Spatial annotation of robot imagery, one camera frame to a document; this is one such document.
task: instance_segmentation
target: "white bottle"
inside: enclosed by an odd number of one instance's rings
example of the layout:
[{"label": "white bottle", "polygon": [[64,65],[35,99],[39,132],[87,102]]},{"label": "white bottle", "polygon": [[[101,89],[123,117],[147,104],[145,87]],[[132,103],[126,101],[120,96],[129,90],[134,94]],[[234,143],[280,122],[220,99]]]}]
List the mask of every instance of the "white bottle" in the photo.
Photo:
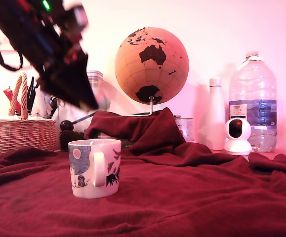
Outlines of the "white bottle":
[{"label": "white bottle", "polygon": [[225,143],[225,104],[222,80],[210,79],[210,97],[206,111],[206,146],[211,150],[223,150]]}]

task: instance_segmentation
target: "cork globe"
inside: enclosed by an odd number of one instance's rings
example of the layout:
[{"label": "cork globe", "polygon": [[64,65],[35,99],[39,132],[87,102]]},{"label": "cork globe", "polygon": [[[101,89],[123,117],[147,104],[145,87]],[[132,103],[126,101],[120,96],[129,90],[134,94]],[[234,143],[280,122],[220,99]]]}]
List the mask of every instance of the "cork globe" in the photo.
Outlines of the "cork globe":
[{"label": "cork globe", "polygon": [[189,58],[172,33],[147,27],[130,34],[120,45],[115,71],[121,89],[133,100],[154,104],[172,99],[184,86]]}]

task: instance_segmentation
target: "ceramic mug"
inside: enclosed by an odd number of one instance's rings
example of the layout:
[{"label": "ceramic mug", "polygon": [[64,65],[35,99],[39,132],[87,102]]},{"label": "ceramic mug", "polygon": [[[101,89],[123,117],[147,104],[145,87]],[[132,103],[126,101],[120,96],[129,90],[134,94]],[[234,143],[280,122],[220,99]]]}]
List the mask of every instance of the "ceramic mug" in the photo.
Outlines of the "ceramic mug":
[{"label": "ceramic mug", "polygon": [[88,139],[68,143],[73,194],[102,198],[119,189],[121,141]]}]

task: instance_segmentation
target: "dark red cloth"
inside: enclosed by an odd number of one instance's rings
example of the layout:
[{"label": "dark red cloth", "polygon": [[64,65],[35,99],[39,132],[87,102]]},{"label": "dark red cloth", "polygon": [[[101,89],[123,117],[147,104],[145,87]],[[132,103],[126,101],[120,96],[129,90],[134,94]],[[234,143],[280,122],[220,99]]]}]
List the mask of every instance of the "dark red cloth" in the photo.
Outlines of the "dark red cloth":
[{"label": "dark red cloth", "polygon": [[99,112],[86,136],[95,131],[136,141],[122,150],[119,191],[74,197],[68,153],[1,155],[0,237],[286,237],[285,155],[248,162],[185,143],[169,109]]}]

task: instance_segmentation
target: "wicker basket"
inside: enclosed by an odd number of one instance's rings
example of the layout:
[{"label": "wicker basket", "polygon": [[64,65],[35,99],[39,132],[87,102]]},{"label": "wicker basket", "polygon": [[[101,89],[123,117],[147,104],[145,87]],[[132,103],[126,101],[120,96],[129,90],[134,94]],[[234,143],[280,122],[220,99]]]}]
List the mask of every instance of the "wicker basket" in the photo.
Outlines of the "wicker basket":
[{"label": "wicker basket", "polygon": [[[22,83],[21,120],[14,116],[17,96]],[[34,147],[54,151],[56,127],[52,119],[28,119],[27,76],[21,74],[11,100],[8,119],[0,119],[0,154],[21,147]]]}]

